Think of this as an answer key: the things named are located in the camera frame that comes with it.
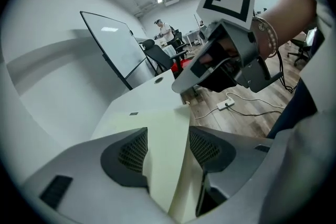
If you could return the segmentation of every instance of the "pearl bracelet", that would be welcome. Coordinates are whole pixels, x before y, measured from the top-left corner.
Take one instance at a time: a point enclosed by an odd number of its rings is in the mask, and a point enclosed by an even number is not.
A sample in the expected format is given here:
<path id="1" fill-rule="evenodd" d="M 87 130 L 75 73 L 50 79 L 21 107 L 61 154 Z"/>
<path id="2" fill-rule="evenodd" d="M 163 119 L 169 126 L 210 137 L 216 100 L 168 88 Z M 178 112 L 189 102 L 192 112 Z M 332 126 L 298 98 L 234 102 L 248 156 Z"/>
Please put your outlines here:
<path id="1" fill-rule="evenodd" d="M 274 57 L 279 50 L 279 41 L 278 41 L 278 36 L 277 33 L 275 32 L 274 28 L 272 27 L 271 24 L 269 24 L 265 19 L 260 18 L 260 17 L 253 17 L 252 20 L 258 21 L 258 28 L 260 31 L 267 31 L 268 35 L 268 46 L 270 48 L 273 48 L 273 53 L 271 56 L 268 56 L 268 58 Z"/>

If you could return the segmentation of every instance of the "wooden floor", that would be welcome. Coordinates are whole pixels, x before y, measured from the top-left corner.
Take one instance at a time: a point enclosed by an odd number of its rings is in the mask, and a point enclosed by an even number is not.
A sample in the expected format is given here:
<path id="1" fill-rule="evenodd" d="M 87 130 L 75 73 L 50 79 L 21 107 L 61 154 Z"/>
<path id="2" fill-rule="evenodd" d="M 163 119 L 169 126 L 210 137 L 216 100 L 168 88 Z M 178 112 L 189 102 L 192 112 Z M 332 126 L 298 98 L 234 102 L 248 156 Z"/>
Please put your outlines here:
<path id="1" fill-rule="evenodd" d="M 193 47 L 192 50 L 199 50 L 199 47 L 200 46 Z M 299 80 L 299 72 L 305 66 L 305 62 L 300 60 L 298 61 L 298 65 L 294 67 L 293 63 L 296 56 L 287 57 L 288 52 L 298 52 L 298 47 L 294 44 L 292 44 L 291 47 L 289 44 L 284 44 L 280 47 L 279 51 L 283 61 L 285 82 L 287 85 L 294 87 Z M 271 74 L 279 71 L 279 59 L 277 56 L 267 59 L 266 64 Z M 279 113 L 262 116 L 242 116 L 225 109 L 222 111 L 215 110 L 199 120 L 195 118 L 203 116 L 210 110 L 216 108 L 217 103 L 227 99 L 227 92 L 234 92 L 241 97 L 249 99 L 260 98 L 279 106 L 286 106 L 293 95 L 283 88 L 279 80 L 258 93 L 254 93 L 242 86 L 228 88 L 221 93 L 211 92 L 202 87 L 196 89 L 196 91 L 198 93 L 197 97 L 194 96 L 191 90 L 182 94 L 183 100 L 190 102 L 192 110 L 191 125 L 206 126 L 225 132 L 258 137 L 265 137 L 268 134 L 279 117 Z M 261 101 L 245 101 L 233 94 L 229 94 L 229 96 L 235 100 L 235 104 L 232 108 L 244 114 L 260 114 L 274 110 L 282 111 L 282 109 L 273 108 Z"/>

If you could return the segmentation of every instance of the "white shirt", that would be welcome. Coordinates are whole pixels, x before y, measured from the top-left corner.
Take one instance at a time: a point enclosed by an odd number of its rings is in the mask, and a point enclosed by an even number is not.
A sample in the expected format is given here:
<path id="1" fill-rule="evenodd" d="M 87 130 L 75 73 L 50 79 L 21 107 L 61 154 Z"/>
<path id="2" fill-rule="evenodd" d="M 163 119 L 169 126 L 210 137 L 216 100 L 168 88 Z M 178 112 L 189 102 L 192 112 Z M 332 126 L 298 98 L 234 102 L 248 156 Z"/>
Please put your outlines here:
<path id="1" fill-rule="evenodd" d="M 160 27 L 160 33 L 164 34 L 164 33 L 166 33 L 169 29 L 171 30 L 169 24 L 164 23 L 163 26 Z M 164 35 L 163 37 L 165 38 L 165 40 L 166 40 L 167 42 L 169 42 L 169 41 L 171 41 L 171 40 L 174 39 L 174 35 L 173 35 L 173 33 L 172 33 L 171 31 L 170 31 L 167 35 Z"/>

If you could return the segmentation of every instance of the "person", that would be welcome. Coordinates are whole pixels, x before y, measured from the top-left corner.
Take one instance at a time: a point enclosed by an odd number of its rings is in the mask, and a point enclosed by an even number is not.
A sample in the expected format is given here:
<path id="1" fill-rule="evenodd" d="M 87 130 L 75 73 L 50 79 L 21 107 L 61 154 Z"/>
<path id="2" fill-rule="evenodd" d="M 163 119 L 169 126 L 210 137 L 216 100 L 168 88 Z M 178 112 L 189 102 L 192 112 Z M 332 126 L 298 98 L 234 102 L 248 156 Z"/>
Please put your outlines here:
<path id="1" fill-rule="evenodd" d="M 331 33 L 335 30 L 333 29 L 335 24 L 333 23 L 333 12 L 327 0 L 279 0 L 275 7 L 263 13 L 262 18 L 273 27 L 277 34 L 278 44 L 281 46 L 302 32 L 314 20 L 316 13 L 318 30 L 311 49 L 311 53 L 314 54 L 319 47 L 323 47 L 322 43 L 331 44 L 333 42 Z M 266 31 L 259 30 L 258 25 L 258 21 L 253 21 L 251 29 L 256 37 L 260 56 L 263 59 L 267 59 L 271 55 L 273 48 L 268 46 Z M 235 48 L 229 39 L 221 39 L 219 43 L 229 55 L 236 55 Z M 199 60 L 201 63 L 208 63 L 211 62 L 212 57 L 209 54 L 205 54 Z M 311 96 L 313 85 L 318 84 L 314 82 L 317 78 L 319 79 L 319 83 L 323 83 L 324 85 L 330 84 L 328 81 L 322 81 L 323 77 L 326 77 L 323 75 L 323 72 L 326 72 L 327 68 L 328 65 L 325 64 L 320 65 L 319 68 L 309 69 L 310 72 L 314 72 L 315 74 L 307 74 L 307 72 L 304 72 L 305 69 L 301 72 L 301 79 L 297 84 L 294 96 L 270 130 L 267 135 L 268 138 L 275 138 L 280 131 L 291 129 L 302 119 L 315 114 L 317 112 L 316 102 L 327 102 L 328 91 L 323 87 L 319 88 L 320 94 L 316 93 L 314 99 Z M 302 74 L 304 73 L 306 76 L 303 81 Z M 310 86 L 310 90 L 307 89 L 306 83 Z"/>
<path id="2" fill-rule="evenodd" d="M 172 45 L 174 49 L 178 47 L 178 43 L 175 40 L 175 37 L 172 33 L 172 28 L 169 24 L 163 23 L 161 20 L 156 20 L 155 24 L 159 26 L 160 33 L 163 35 L 168 45 Z"/>

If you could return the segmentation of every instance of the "dark pants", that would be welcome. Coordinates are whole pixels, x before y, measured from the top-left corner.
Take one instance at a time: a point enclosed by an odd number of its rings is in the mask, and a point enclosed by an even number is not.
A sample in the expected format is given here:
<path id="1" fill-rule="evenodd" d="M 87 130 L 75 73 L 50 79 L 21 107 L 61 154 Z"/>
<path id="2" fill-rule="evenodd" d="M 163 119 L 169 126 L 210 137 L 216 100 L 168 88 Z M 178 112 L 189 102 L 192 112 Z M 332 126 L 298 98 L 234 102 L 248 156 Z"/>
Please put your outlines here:
<path id="1" fill-rule="evenodd" d="M 293 98 L 275 122 L 267 138 L 274 139 L 278 132 L 293 128 L 299 121 L 313 115 L 316 111 L 314 101 L 306 85 L 300 79 Z"/>
<path id="2" fill-rule="evenodd" d="M 171 41 L 168 41 L 167 44 L 168 44 L 168 45 L 172 45 L 172 46 L 174 47 L 176 53 L 179 53 L 179 52 L 181 52 L 181 51 L 183 50 L 183 49 L 176 50 L 176 48 L 177 48 L 179 45 L 178 45 L 177 41 L 175 40 L 175 38 L 172 39 Z"/>

